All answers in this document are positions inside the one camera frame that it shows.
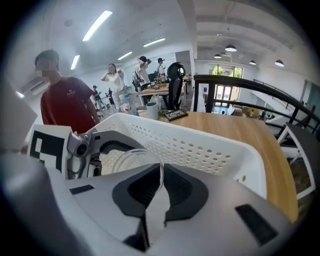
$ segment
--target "white ceiling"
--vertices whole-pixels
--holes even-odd
[[[92,35],[82,39],[103,11],[113,12]],[[64,25],[71,20],[72,25]],[[151,41],[165,41],[144,48]],[[59,68],[70,73],[75,55],[80,54],[76,69],[90,69],[126,54],[143,54],[164,45],[188,41],[184,16],[176,0],[48,0],[31,13],[17,29],[7,58],[7,79],[25,91],[39,79],[34,59],[43,50],[59,53]]]
[[[89,41],[82,42],[105,10],[112,15]],[[67,20],[72,21],[69,27],[64,24]],[[280,48],[294,52],[298,51],[296,46],[306,45],[294,18],[273,0],[48,0],[15,34],[6,78],[22,92],[39,81],[34,59],[47,49],[59,53],[62,74],[72,74],[75,55],[80,55],[75,69],[79,71],[123,64],[148,51],[186,42],[192,44],[199,60],[213,60],[226,45],[233,44],[238,51],[232,58],[221,60],[234,61],[243,56],[242,62],[248,64],[252,59],[259,64],[261,57]],[[143,47],[160,38],[166,40]],[[133,54],[117,60],[127,52]]]

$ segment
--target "woman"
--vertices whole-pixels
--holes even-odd
[[[140,78],[140,86],[141,90],[144,90],[147,88],[148,85],[151,84],[148,73],[147,73],[147,68],[148,65],[151,63],[150,59],[147,59],[145,56],[141,56],[138,58],[139,63],[135,66],[135,73],[137,76]],[[143,103],[146,105],[148,103],[148,100],[151,99],[151,95],[149,96],[143,96]]]
[[[117,70],[116,65],[111,63],[108,65],[108,73],[101,78],[102,81],[113,83],[113,100],[118,108],[120,105],[119,95],[128,93],[124,82],[124,76],[124,72],[121,69]]]

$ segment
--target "tree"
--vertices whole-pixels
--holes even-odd
[[[234,72],[232,71],[229,77],[242,78],[242,68],[235,67]]]
[[[218,70],[218,66],[215,66],[213,71],[212,71],[212,75],[219,75],[219,76],[223,76],[225,74],[225,71],[222,67],[219,66],[219,70]]]

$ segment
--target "black office chair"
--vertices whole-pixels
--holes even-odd
[[[181,100],[180,93],[183,84],[183,77],[186,75],[184,65],[180,62],[172,63],[167,71],[168,77],[171,79],[169,82],[169,99],[167,104],[168,110],[180,109]]]

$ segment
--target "metal railing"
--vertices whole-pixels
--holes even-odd
[[[282,92],[281,90],[274,89],[272,86],[267,86],[265,84],[258,83],[256,81],[250,81],[242,78],[236,78],[236,77],[229,77],[229,76],[223,76],[223,75],[210,75],[210,74],[197,74],[193,76],[194,81],[195,81],[195,87],[194,87],[194,105],[193,105],[193,111],[196,112],[198,109],[198,95],[199,95],[199,84],[208,84],[208,98],[207,98],[207,103],[206,103],[206,108],[205,111],[207,113],[211,113],[214,102],[219,102],[219,103],[226,103],[226,104],[232,104],[232,105],[239,105],[239,106],[246,106],[250,108],[256,108],[256,109],[261,109],[266,112],[271,112],[275,113],[277,115],[281,115],[283,117],[286,117],[289,119],[289,123],[293,123],[294,121],[298,122],[299,124],[302,124],[305,127],[309,127],[312,129],[312,133],[314,134],[316,130],[319,127],[320,124],[320,119],[309,109],[307,109],[301,102],[296,100],[294,97],[290,96],[289,94]],[[270,95],[272,97],[278,98],[281,101],[286,102],[287,104],[290,104],[294,107],[294,111],[292,115],[287,115],[284,113],[281,113],[279,111],[269,109],[266,107],[246,103],[246,102],[239,102],[239,101],[230,101],[230,100],[221,100],[221,99],[214,99],[215,95],[215,88],[216,85],[224,85],[224,86],[234,86],[234,87],[240,87],[240,88],[245,88],[245,89],[250,89],[253,91],[261,92],[267,95]],[[301,120],[298,120],[297,113],[298,111],[302,111],[305,114],[307,114],[309,117],[315,120],[316,125],[315,127],[312,127],[309,125],[309,123],[305,123]],[[271,124],[271,126],[281,128],[281,131],[279,132],[282,133],[284,130],[285,126],[281,126],[278,124]]]
[[[264,85],[264,86],[268,86],[268,87],[270,87],[270,88],[272,88],[272,89],[274,89],[274,90],[277,90],[277,91],[279,91],[279,92],[281,92],[281,93],[283,93],[283,94],[285,94],[285,95],[293,98],[290,94],[288,94],[288,93],[286,93],[285,91],[280,90],[280,89],[278,89],[277,87],[274,87],[274,86],[272,86],[272,85],[270,85],[270,84],[268,84],[268,83],[259,81],[259,80],[257,80],[257,79],[253,79],[253,81],[256,82],[256,83],[258,83],[258,84],[262,84],[262,85]],[[272,96],[272,99],[276,100],[276,101],[279,102],[281,105],[283,105],[283,106],[285,107],[285,109],[289,109],[289,110],[291,110],[291,111],[294,110],[294,106],[289,105],[289,102],[285,102],[285,101],[283,101],[283,100],[281,100],[281,99],[274,98],[274,96]]]

